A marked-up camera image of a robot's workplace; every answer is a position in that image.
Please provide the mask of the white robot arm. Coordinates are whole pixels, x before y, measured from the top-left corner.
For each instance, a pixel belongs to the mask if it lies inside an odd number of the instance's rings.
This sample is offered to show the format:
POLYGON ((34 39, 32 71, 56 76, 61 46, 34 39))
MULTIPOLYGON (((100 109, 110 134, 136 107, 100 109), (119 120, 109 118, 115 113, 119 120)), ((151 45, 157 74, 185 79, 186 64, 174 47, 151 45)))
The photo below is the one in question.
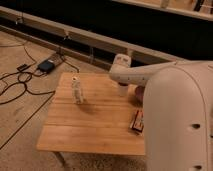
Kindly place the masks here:
POLYGON ((109 77, 144 88, 147 171, 213 171, 213 60, 133 67, 118 54, 109 77))

